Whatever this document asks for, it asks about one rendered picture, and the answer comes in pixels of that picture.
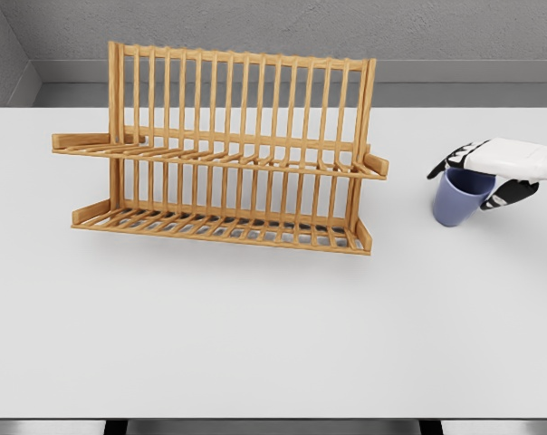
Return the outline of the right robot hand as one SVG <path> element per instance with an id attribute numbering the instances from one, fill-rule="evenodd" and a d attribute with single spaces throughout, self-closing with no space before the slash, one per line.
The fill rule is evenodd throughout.
<path id="1" fill-rule="evenodd" d="M 545 180 L 542 164 L 547 146 L 527 141 L 494 138 L 468 143 L 448 154 L 427 175 L 434 178 L 448 168 L 468 169 L 506 178 L 481 206 L 482 210 L 499 208 L 533 195 Z"/>

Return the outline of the blue cup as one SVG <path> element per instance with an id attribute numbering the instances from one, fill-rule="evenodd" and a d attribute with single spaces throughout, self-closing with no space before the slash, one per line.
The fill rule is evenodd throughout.
<path id="1" fill-rule="evenodd" d="M 446 169 L 433 203 L 435 219 L 447 227 L 460 225 L 480 207 L 494 185 L 493 175 L 467 169 Z"/>

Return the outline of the wooden two-tier dish rack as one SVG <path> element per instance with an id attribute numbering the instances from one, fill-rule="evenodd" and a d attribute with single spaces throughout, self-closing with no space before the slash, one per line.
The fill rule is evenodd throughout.
<path id="1" fill-rule="evenodd" d="M 110 43 L 109 127 L 56 134 L 110 162 L 76 228 L 367 255 L 376 63 Z"/>

